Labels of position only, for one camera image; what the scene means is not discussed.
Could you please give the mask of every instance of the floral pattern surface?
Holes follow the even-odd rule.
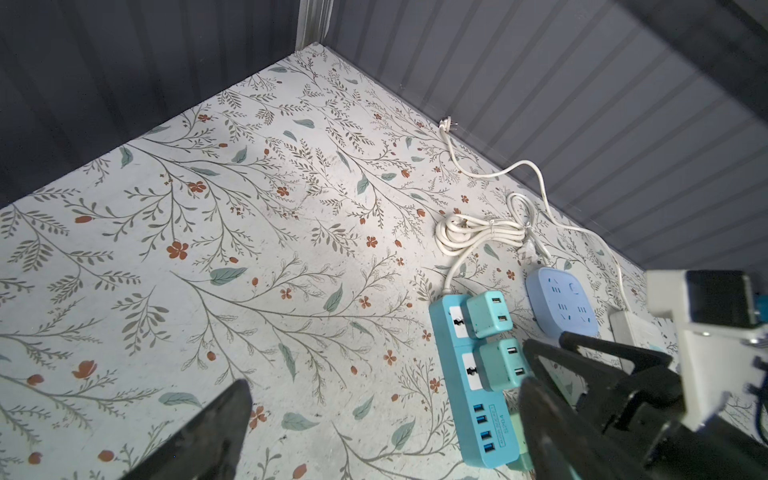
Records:
[[[237,378],[238,478],[527,478],[463,465],[427,312],[435,223],[507,216],[515,190],[462,176],[435,125],[313,45],[0,210],[0,479],[119,478]],[[609,256],[538,229],[611,338]],[[454,288],[501,290],[513,334],[543,339],[537,267],[491,242]]]

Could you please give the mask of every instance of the white adapter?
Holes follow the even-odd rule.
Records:
[[[664,352],[664,338],[661,336],[661,331],[653,323],[627,310],[614,312],[608,319],[611,321],[611,329],[614,331],[616,343]],[[632,373],[634,364],[630,360],[619,360],[621,361],[621,368],[626,373]]]

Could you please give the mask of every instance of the corrugated metal wall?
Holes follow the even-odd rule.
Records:
[[[0,2],[0,207],[293,53],[298,8]]]
[[[641,266],[768,273],[768,112],[734,99],[766,98],[765,31],[680,3],[634,2],[640,21],[614,0],[337,0],[325,43],[500,167],[537,163]],[[654,19],[677,22],[671,44]],[[733,71],[749,89],[712,79]]]

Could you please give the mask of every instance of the blue power strip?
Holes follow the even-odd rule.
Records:
[[[468,298],[446,295],[429,306],[429,316],[464,463],[496,468],[517,460],[520,448],[504,394],[482,388],[474,351],[486,341],[469,335]]]

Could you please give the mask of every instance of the power plug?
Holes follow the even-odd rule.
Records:
[[[473,296],[467,300],[467,310],[472,330],[479,339],[508,332],[514,326],[501,292],[490,291]]]
[[[517,339],[501,339],[480,345],[480,380],[487,390],[501,392],[516,389],[530,375]]]

